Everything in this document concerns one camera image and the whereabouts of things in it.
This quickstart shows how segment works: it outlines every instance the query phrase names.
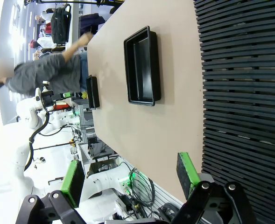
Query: black slat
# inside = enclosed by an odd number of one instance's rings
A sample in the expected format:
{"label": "black slat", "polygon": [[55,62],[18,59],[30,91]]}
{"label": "black slat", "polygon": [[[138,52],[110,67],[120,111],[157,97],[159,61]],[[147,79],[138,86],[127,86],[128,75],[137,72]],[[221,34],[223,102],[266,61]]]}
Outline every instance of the black slat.
{"label": "black slat", "polygon": [[275,1],[198,0],[202,169],[237,181],[258,218],[275,224]]}

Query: black tray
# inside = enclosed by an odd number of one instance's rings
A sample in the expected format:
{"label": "black tray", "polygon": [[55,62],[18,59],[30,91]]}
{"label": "black tray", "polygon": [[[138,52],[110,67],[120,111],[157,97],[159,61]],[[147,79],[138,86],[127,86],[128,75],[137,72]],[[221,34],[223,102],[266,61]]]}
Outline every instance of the black tray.
{"label": "black tray", "polygon": [[147,26],[124,41],[128,100],[154,106],[161,99],[157,35]]}
{"label": "black tray", "polygon": [[97,78],[89,76],[86,80],[86,87],[90,109],[95,110],[100,106]]}

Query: beige tabletop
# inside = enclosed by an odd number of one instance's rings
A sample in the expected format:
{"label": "beige tabletop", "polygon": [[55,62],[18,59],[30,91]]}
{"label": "beige tabletop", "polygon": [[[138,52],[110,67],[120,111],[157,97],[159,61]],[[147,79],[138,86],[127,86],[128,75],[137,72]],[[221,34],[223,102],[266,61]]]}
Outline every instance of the beige tabletop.
{"label": "beige tabletop", "polygon": [[[157,33],[162,99],[128,103],[124,40],[145,26]],[[88,44],[89,75],[98,78],[96,134],[162,188],[185,201],[177,152],[201,171],[203,84],[192,0],[126,0]]]}

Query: blue jeans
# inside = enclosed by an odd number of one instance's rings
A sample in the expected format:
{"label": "blue jeans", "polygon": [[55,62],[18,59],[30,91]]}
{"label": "blue jeans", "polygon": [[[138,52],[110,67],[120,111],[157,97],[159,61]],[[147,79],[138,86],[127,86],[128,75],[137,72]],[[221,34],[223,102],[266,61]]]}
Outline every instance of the blue jeans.
{"label": "blue jeans", "polygon": [[89,71],[88,71],[88,67],[87,67],[87,52],[81,52],[79,54],[79,57],[80,57],[80,80],[79,80],[79,83],[80,83],[80,91],[81,92],[84,92],[87,90],[87,87],[86,87],[86,80],[89,76]]}

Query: bolt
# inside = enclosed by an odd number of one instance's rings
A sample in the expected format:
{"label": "bolt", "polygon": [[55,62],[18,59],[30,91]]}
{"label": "bolt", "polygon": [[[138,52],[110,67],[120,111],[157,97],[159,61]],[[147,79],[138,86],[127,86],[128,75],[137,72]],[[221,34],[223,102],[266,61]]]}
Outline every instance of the bolt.
{"label": "bolt", "polygon": [[53,194],[53,197],[54,197],[54,198],[58,198],[58,193],[54,193],[54,194]]}
{"label": "bolt", "polygon": [[202,184],[202,189],[207,190],[210,187],[210,185],[208,183],[203,183]]}
{"label": "bolt", "polygon": [[230,184],[229,189],[230,189],[230,190],[235,190],[235,189],[236,189],[236,185]]}
{"label": "bolt", "polygon": [[34,198],[34,197],[31,197],[28,201],[29,201],[30,203],[34,203],[34,202],[35,202],[35,198]]}

